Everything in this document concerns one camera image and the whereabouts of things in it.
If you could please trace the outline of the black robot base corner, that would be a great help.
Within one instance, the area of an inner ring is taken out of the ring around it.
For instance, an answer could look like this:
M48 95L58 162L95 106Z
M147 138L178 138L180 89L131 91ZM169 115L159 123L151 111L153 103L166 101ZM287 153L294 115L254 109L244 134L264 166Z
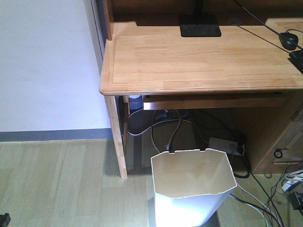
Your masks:
M1 214L0 215L0 227L8 227L11 221L9 213Z

